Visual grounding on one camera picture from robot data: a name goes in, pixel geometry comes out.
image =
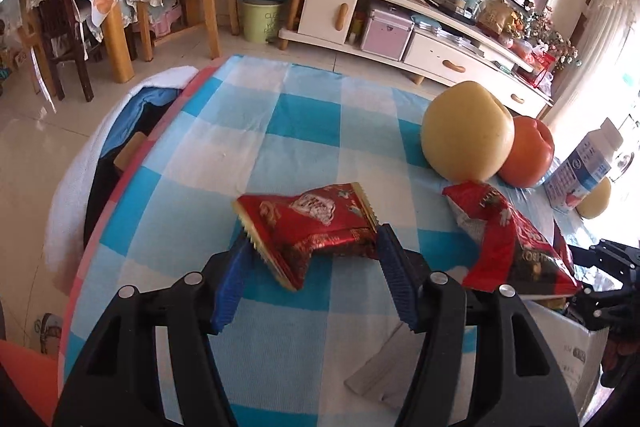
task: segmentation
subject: blue and white checkered tablecloth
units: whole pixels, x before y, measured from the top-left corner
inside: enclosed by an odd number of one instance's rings
[[[420,148],[428,103],[329,71],[231,57],[158,139],[113,211],[76,303],[65,376],[119,287],[167,287],[228,249],[239,231],[231,202],[245,192],[296,194],[357,181],[381,223],[433,269],[471,266],[477,248],[457,227],[440,195],[447,182]],[[543,190],[492,182],[552,239]],[[591,243],[575,216],[556,218],[570,242]],[[233,323],[211,339],[239,425],[393,425],[398,411],[356,396],[344,380],[398,321],[377,261],[314,257],[297,293],[256,263]],[[166,349],[160,337],[158,345]],[[160,365],[166,415],[180,421],[170,371]]]

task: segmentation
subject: silver screw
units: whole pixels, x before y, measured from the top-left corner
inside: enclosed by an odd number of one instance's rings
[[[202,282],[202,273],[200,272],[191,272],[184,276],[184,282],[189,286],[195,286],[196,284],[200,284]]]
[[[128,299],[129,297],[132,297],[135,292],[136,289],[133,288],[133,286],[123,286],[118,290],[118,297],[121,299]]]
[[[516,290],[509,284],[500,284],[498,291],[505,297],[513,297],[516,295]]]
[[[449,276],[447,276],[446,273],[433,272],[429,276],[429,279],[431,279],[431,282],[433,282],[434,284],[446,284],[447,281],[449,280]]]

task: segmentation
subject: trash can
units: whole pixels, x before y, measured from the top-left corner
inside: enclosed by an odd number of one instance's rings
[[[261,42],[278,36],[278,12],[282,3],[276,1],[244,0],[244,38]]]

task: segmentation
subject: yellow pear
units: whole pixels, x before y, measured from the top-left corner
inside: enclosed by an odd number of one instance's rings
[[[577,210],[578,214],[584,219],[593,219],[607,210],[610,198],[611,180],[605,176],[602,181],[596,185],[596,188],[578,203],[575,210]]]
[[[422,152],[431,167],[454,183],[487,181],[513,146],[511,113],[477,82],[449,87],[422,118]]]

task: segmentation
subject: pink metal case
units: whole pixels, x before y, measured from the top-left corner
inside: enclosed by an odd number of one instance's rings
[[[372,4],[361,49],[374,55],[402,60],[413,29],[414,22],[404,12],[386,4]]]

